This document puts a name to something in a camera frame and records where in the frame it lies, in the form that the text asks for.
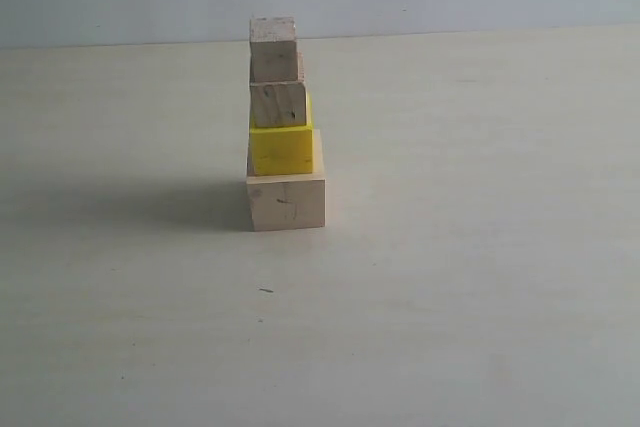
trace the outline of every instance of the small wooden cube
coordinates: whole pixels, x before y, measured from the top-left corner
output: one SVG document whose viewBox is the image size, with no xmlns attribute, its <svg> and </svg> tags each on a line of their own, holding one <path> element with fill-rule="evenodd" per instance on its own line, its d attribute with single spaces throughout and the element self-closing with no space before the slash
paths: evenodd
<svg viewBox="0 0 640 427">
<path fill-rule="evenodd" d="M 257 127 L 249 117 L 249 147 L 256 175 L 307 174 L 313 172 L 313 120 L 307 96 L 305 125 Z"/>
<path fill-rule="evenodd" d="M 293 17 L 251 19 L 249 45 L 255 82 L 298 79 L 298 47 Z"/>
<path fill-rule="evenodd" d="M 325 173 L 322 140 L 314 132 L 315 168 L 310 174 L 258 176 L 247 156 L 247 193 L 256 231 L 323 227 Z"/>
<path fill-rule="evenodd" d="M 307 89 L 302 53 L 298 52 L 298 79 L 249 83 L 251 113 L 257 127 L 289 127 L 307 123 Z"/>
</svg>

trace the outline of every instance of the wooden block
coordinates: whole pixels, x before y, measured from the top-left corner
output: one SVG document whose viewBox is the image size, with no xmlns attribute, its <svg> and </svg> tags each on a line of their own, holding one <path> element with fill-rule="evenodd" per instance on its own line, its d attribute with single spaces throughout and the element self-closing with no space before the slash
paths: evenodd
<svg viewBox="0 0 640 427">
<path fill-rule="evenodd" d="M 313 121 L 307 95 L 307 123 L 294 127 L 263 128 L 249 116 L 249 148 L 256 175 L 313 172 Z"/>
<path fill-rule="evenodd" d="M 293 17 L 250 21 L 251 62 L 255 82 L 298 79 L 298 47 Z"/>
<path fill-rule="evenodd" d="M 323 227 L 325 173 L 320 132 L 313 136 L 315 168 L 298 175 L 257 176 L 247 155 L 247 193 L 256 231 Z"/>
<path fill-rule="evenodd" d="M 250 82 L 251 113 L 257 127 L 288 127 L 307 123 L 307 89 L 302 53 L 298 52 L 298 80 Z"/>
</svg>

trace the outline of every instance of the yellow block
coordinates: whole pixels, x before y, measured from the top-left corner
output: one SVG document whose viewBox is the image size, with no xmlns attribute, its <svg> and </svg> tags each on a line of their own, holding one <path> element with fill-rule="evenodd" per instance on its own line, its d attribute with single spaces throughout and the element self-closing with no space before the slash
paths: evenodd
<svg viewBox="0 0 640 427">
<path fill-rule="evenodd" d="M 307 93 L 307 123 L 294 127 L 256 127 L 249 120 L 249 148 L 256 175 L 313 172 L 313 121 Z"/>
</svg>

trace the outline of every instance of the wooden cube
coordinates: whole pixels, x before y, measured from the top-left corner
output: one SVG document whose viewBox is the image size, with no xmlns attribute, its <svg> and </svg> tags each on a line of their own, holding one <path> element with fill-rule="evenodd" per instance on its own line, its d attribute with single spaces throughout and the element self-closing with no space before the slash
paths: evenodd
<svg viewBox="0 0 640 427">
<path fill-rule="evenodd" d="M 298 79 L 255 82 L 250 74 L 251 113 L 257 127 L 289 127 L 307 123 L 307 89 L 302 53 L 298 52 Z"/>
<path fill-rule="evenodd" d="M 258 176 L 247 156 L 247 193 L 256 231 L 323 227 L 325 173 L 320 133 L 314 136 L 315 168 L 310 174 Z"/>
<path fill-rule="evenodd" d="M 298 47 L 293 17 L 250 21 L 249 45 L 255 82 L 298 79 Z"/>
<path fill-rule="evenodd" d="M 294 127 L 255 125 L 250 115 L 249 149 L 256 175 L 308 174 L 313 172 L 313 121 L 307 95 L 307 123 Z"/>
</svg>

